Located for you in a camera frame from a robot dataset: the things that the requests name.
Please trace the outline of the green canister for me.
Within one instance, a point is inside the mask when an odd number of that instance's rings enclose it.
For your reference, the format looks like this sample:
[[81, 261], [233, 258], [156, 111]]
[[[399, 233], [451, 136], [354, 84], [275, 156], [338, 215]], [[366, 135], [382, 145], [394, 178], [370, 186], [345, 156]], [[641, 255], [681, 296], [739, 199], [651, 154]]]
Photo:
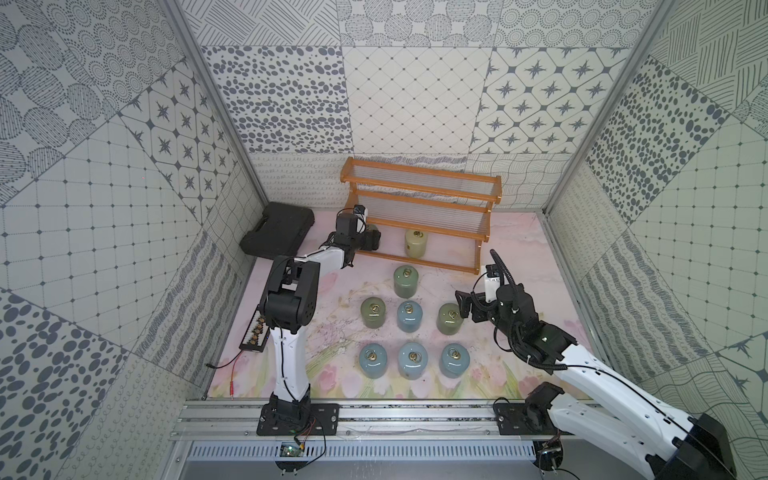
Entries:
[[459, 305], [446, 303], [439, 308], [436, 325], [440, 333], [452, 336], [458, 333], [463, 323]]
[[401, 265], [393, 274], [395, 294], [403, 299], [412, 298], [418, 289], [419, 273], [412, 265]]
[[367, 328], [378, 329], [387, 317], [386, 304], [379, 297], [368, 297], [360, 306], [360, 315]]

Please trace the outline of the blue canister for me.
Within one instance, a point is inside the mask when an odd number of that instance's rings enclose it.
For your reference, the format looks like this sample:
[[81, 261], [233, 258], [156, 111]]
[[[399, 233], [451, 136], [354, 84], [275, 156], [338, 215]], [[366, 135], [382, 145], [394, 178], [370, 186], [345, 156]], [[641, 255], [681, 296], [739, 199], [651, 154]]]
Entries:
[[466, 372], [470, 361], [470, 354], [463, 345], [451, 343], [446, 345], [441, 353], [440, 371], [447, 378], [456, 379]]
[[360, 351], [358, 363], [367, 378], [381, 378], [386, 373], [388, 365], [386, 349], [378, 343], [366, 344]]
[[417, 380], [425, 372], [428, 353], [418, 342], [405, 343], [398, 352], [398, 370], [407, 380]]
[[406, 333], [416, 332], [422, 323], [423, 309], [415, 301], [404, 301], [397, 309], [397, 325]]

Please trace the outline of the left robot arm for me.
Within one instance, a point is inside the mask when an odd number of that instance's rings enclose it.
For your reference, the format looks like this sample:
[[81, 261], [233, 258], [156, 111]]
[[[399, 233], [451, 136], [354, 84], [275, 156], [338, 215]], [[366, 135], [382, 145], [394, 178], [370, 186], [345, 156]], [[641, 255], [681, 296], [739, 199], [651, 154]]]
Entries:
[[320, 278], [351, 267], [358, 251], [378, 249], [380, 233], [368, 227], [367, 217], [363, 205], [344, 208], [336, 215], [335, 231], [315, 251], [273, 261], [258, 312], [270, 329], [275, 353], [277, 378], [269, 405], [287, 422], [302, 425], [311, 411], [306, 327], [315, 314]]

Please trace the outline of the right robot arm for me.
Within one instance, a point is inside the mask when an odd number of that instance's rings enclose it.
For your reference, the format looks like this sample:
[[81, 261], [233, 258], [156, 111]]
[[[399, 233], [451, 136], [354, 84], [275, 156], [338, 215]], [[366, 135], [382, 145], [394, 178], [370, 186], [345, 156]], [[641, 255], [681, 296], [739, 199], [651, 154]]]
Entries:
[[590, 407], [543, 382], [525, 400], [533, 424], [549, 421], [633, 468], [646, 479], [734, 479], [725, 426], [708, 414], [694, 417], [620, 375], [574, 336], [541, 320], [533, 298], [514, 280], [496, 251], [486, 267], [485, 292], [455, 294], [460, 314], [488, 321], [507, 340], [504, 351], [587, 394]]

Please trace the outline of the wooden three-tier shelf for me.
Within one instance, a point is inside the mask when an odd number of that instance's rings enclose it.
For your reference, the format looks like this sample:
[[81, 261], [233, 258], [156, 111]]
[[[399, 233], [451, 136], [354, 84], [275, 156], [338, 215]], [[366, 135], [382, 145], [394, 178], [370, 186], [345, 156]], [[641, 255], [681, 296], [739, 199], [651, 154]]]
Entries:
[[470, 274], [480, 272], [482, 245], [490, 240], [491, 213], [502, 200], [501, 177], [349, 157], [341, 169], [340, 181], [349, 185], [347, 205], [365, 206], [371, 225], [473, 242], [467, 265], [447, 258], [413, 258], [413, 263]]

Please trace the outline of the yellow-green canister bottom centre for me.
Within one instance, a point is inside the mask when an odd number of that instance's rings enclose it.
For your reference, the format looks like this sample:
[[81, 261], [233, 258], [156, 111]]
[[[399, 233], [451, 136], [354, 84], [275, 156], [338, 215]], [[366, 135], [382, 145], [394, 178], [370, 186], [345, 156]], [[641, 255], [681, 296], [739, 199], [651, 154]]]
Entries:
[[428, 242], [428, 233], [420, 230], [405, 231], [405, 253], [409, 258], [423, 258]]

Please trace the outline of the black plastic tool case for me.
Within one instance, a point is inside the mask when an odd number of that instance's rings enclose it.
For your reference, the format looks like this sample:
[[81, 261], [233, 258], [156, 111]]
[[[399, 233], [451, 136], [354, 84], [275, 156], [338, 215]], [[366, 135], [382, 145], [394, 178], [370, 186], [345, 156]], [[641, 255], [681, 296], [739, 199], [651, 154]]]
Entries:
[[245, 254], [259, 258], [295, 257], [314, 222], [310, 208], [270, 202], [239, 246]]

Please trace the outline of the right controller board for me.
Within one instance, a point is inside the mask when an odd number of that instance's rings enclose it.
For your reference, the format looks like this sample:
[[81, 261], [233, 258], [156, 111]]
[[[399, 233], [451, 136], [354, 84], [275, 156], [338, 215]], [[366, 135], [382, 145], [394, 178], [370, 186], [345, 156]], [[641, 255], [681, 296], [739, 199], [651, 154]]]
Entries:
[[560, 442], [544, 442], [538, 446], [534, 465], [543, 472], [554, 472], [563, 462], [564, 453]]

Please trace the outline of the controller board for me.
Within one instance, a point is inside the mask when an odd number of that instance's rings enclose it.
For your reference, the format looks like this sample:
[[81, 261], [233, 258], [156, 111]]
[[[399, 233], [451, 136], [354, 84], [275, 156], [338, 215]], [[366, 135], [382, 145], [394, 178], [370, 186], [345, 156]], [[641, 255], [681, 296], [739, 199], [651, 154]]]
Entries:
[[538, 446], [534, 465], [543, 472], [554, 472], [563, 462], [564, 453], [560, 442], [544, 442]]
[[286, 472], [300, 470], [307, 463], [304, 450], [295, 443], [283, 442], [275, 458], [275, 465]]

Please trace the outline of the left controller board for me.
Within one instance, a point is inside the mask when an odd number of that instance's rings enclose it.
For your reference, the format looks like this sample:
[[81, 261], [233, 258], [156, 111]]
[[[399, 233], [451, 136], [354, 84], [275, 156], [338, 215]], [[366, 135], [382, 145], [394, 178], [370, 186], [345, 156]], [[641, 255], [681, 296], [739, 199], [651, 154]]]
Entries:
[[304, 450], [295, 443], [283, 442], [275, 458], [275, 465], [286, 472], [300, 470], [307, 463]]

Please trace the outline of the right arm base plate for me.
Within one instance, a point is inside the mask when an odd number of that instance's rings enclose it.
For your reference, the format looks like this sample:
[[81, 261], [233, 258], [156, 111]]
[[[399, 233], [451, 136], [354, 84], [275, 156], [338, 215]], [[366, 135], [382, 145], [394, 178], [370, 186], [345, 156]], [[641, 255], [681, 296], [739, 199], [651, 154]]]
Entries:
[[556, 427], [550, 421], [547, 411], [537, 406], [498, 398], [492, 404], [492, 409], [499, 434], [502, 436], [556, 434]]

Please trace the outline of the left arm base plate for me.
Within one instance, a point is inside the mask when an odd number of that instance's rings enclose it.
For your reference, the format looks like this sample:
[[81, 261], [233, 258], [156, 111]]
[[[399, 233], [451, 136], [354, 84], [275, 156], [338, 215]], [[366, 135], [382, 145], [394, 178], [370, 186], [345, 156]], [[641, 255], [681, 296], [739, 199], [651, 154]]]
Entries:
[[270, 402], [262, 407], [258, 436], [334, 436], [337, 433], [340, 405], [337, 403], [294, 404]]

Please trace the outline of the aluminium mounting rail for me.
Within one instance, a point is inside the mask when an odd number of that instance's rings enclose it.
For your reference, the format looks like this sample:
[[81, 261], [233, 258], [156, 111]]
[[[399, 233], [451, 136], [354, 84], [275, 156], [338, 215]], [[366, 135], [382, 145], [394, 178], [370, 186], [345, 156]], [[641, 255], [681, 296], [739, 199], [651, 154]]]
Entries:
[[[478, 439], [499, 434], [492, 404], [496, 400], [326, 400], [340, 405], [337, 433], [318, 440]], [[173, 440], [287, 439], [258, 436], [260, 399], [189, 401], [172, 427]], [[517, 436], [547, 439], [549, 435]]]

